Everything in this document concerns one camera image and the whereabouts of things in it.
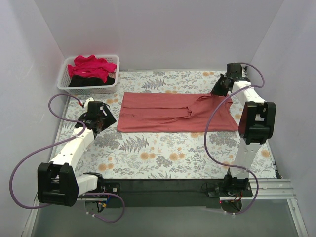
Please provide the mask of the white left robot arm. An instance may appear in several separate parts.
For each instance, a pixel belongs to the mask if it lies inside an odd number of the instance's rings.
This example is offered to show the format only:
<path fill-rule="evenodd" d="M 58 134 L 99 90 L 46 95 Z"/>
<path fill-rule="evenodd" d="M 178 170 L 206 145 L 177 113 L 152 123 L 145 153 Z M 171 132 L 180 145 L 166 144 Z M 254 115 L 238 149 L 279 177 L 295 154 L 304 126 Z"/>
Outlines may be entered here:
<path fill-rule="evenodd" d="M 103 176 L 88 172 L 75 175 L 75 168 L 97 135 L 116 123 L 110 106 L 89 98 L 84 103 L 85 113 L 73 129 L 73 139 L 48 163 L 41 163 L 37 170 L 38 200 L 45 204 L 73 206 L 85 193 L 104 191 Z"/>

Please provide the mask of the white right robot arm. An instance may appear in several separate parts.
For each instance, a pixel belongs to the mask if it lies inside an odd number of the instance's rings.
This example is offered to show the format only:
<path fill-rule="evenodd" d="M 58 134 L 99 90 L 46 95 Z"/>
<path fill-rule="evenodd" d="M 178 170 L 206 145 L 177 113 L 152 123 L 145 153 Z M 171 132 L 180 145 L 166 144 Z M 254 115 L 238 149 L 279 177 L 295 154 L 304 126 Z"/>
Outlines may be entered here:
<path fill-rule="evenodd" d="M 228 173 L 208 191 L 210 197 L 232 197 L 251 192 L 250 167 L 256 153 L 270 139 L 274 132 L 276 105 L 262 99 L 255 91 L 248 77 L 243 76 L 243 63 L 229 63 L 225 74 L 215 83 L 211 94 L 224 96 L 211 117 L 221 109 L 232 96 L 243 104 L 238 125 L 240 145 L 234 163 L 228 165 Z"/>

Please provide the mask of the salmon pink t-shirt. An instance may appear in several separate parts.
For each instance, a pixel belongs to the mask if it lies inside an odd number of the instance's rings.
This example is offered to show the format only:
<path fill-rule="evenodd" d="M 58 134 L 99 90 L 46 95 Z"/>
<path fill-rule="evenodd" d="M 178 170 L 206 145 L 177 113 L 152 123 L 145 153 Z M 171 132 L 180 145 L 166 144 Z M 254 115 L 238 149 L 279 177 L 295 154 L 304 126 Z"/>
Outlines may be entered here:
<path fill-rule="evenodd" d="M 207 94 L 131 93 L 123 97 L 117 130 L 140 132 L 237 131 L 232 100 Z"/>

